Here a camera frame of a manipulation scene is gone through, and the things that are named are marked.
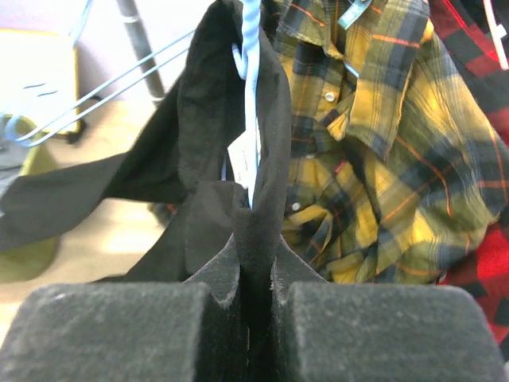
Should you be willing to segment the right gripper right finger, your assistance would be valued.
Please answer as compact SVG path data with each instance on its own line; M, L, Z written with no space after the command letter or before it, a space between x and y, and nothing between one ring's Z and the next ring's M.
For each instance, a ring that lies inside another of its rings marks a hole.
M328 283L280 241L271 270L278 381L504 381L472 296L450 286Z

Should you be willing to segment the black t-shirt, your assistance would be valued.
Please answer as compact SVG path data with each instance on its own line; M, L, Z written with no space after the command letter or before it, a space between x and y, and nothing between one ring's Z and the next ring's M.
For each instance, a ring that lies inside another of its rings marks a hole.
M261 37L256 109L262 158L250 208L241 185L220 180L227 147L245 131L245 83L231 51L241 40L240 15L237 1L208 8L184 71L129 151L48 172L34 183L48 209L45 231L54 235L74 228L108 197L181 206L135 269L92 283L183 283L233 240L247 328L242 381L268 381L274 374L270 273L284 241L291 102L286 74Z

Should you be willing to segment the light blue wire hanger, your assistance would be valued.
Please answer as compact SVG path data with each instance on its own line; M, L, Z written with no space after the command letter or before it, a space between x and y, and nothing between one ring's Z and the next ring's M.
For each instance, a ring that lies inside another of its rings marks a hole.
M259 22L261 2L243 2L242 46L231 50L239 77L245 81L245 131L227 148L234 179L247 191L250 208L254 207L255 182L260 162L261 143L258 131L256 95L260 65Z

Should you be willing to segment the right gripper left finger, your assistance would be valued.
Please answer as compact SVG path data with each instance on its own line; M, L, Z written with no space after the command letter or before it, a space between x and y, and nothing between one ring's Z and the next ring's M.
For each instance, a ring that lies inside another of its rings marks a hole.
M235 243L183 283L54 284L20 305L4 381L242 381Z

